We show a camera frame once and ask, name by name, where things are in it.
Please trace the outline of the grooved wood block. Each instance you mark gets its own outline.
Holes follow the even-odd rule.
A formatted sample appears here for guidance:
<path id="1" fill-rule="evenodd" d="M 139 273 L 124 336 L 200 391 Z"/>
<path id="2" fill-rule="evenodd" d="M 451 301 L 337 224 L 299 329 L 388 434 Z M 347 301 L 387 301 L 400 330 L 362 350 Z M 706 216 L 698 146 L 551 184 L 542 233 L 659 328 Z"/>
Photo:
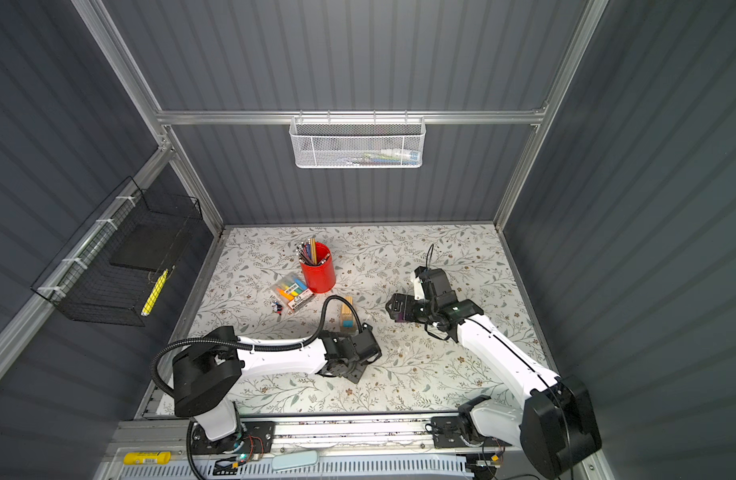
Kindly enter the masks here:
<path id="1" fill-rule="evenodd" d="M 351 296 L 345 297 L 346 303 L 342 306 L 341 312 L 344 315 L 351 315 L 352 314 L 352 308 L 353 308 L 353 298 Z"/>

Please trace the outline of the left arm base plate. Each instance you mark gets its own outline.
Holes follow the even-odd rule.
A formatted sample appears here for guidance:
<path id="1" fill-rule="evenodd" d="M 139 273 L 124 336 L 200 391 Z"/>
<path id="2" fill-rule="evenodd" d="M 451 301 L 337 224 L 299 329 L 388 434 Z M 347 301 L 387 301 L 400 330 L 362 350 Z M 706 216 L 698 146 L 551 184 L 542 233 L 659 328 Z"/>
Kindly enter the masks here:
<path id="1" fill-rule="evenodd" d="M 276 423 L 271 421 L 242 422 L 239 433 L 211 441 L 203 427 L 192 422 L 188 446 L 197 455 L 266 454 L 271 451 L 275 428 Z"/>

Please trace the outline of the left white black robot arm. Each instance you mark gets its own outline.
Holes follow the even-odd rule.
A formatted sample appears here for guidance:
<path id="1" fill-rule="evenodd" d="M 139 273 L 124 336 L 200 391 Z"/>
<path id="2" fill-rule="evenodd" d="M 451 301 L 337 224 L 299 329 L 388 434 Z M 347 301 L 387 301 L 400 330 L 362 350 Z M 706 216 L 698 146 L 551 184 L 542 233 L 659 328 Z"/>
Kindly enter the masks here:
<path id="1" fill-rule="evenodd" d="M 219 327 L 193 340 L 172 360 L 175 415 L 192 418 L 210 441 L 241 431 L 230 400 L 242 380 L 301 373 L 344 378 L 357 384 L 382 350 L 365 324 L 354 335 L 322 330 L 310 337 L 283 341 L 250 340 L 232 327 Z"/>

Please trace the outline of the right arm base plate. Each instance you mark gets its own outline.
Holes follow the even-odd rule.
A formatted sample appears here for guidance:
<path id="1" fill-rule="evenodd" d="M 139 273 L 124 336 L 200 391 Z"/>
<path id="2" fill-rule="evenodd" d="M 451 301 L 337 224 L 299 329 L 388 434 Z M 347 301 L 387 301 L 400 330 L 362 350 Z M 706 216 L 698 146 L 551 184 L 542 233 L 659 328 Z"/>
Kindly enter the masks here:
<path id="1" fill-rule="evenodd" d="M 425 431 L 433 437 L 437 449 L 512 446 L 503 439 L 479 433 L 464 415 L 434 416 L 425 424 Z"/>

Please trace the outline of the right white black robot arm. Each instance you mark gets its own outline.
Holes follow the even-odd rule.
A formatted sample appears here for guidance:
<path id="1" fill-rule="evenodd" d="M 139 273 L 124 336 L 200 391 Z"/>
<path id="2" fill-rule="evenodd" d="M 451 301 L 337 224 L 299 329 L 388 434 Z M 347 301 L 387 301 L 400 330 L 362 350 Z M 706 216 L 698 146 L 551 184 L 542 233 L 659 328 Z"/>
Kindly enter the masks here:
<path id="1" fill-rule="evenodd" d="M 561 377 L 525 353 L 479 305 L 457 297 L 444 270 L 420 266 L 413 285 L 411 295 L 392 295 L 385 305 L 388 315 L 397 323 L 423 325 L 437 340 L 463 346 L 495 371 L 520 403 L 509 408 L 480 395 L 460 405 L 451 425 L 433 425 L 437 447 L 499 440 L 520 447 L 547 479 L 560 477 L 601 450 L 591 395 L 582 381 Z"/>

